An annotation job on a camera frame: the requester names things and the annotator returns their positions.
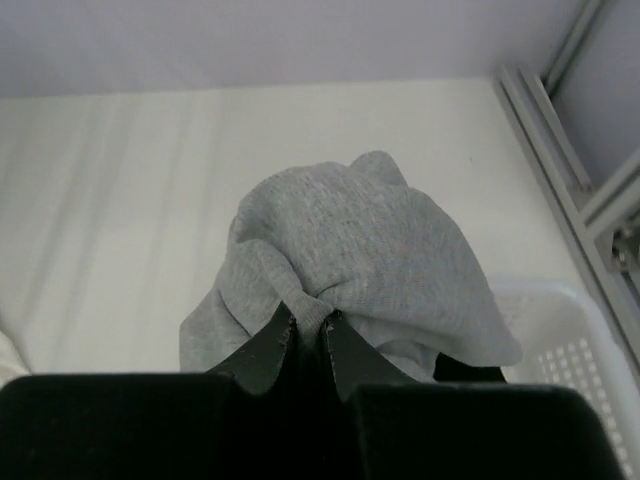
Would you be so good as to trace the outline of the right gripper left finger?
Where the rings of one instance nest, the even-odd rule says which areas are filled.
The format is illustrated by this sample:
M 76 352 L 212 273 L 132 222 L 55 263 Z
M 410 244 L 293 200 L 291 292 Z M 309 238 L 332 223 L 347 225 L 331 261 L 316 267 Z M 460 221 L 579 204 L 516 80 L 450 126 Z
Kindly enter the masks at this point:
M 5 479 L 315 479 L 299 335 L 278 307 L 203 373 L 34 375 L 1 391 Z

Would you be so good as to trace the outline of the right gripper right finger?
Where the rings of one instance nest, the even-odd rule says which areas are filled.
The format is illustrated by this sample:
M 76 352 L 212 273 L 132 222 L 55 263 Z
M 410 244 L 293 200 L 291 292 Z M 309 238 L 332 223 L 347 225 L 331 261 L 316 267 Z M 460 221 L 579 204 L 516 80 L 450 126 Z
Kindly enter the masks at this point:
M 500 382 L 418 383 L 342 319 L 319 335 L 330 479 L 621 479 L 577 392 Z

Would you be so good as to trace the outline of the black tank top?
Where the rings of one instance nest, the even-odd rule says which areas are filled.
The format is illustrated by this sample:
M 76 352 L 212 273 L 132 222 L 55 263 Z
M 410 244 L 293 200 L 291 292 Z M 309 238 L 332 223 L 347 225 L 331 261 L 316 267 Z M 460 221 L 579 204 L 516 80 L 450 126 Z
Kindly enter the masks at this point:
M 433 378 L 456 383 L 506 382 L 499 367 L 472 367 L 444 354 L 437 356 Z

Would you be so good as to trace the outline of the white plastic basket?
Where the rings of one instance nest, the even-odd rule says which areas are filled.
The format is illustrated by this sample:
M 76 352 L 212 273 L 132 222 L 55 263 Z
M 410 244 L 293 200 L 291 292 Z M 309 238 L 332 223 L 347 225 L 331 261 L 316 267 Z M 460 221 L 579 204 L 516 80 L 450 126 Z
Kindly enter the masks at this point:
M 624 476 L 637 479 L 639 389 L 595 301 L 553 280 L 491 277 L 489 285 L 523 352 L 501 369 L 506 381 L 579 392 L 600 417 Z

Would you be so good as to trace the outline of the white garment pile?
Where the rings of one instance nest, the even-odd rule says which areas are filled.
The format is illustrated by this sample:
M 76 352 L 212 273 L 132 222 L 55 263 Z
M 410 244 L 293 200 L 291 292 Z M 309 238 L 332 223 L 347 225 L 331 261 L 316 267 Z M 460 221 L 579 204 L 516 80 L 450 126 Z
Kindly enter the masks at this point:
M 12 380 L 30 374 L 13 342 L 0 332 L 0 386 L 4 387 Z

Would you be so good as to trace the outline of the right aluminium frame post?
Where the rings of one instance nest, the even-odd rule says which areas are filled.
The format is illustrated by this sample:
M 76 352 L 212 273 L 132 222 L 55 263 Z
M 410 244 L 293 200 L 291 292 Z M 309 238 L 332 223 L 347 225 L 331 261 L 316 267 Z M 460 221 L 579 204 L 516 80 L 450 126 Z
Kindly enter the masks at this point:
M 543 74 L 497 91 L 592 295 L 639 350 L 639 4 L 584 1 Z

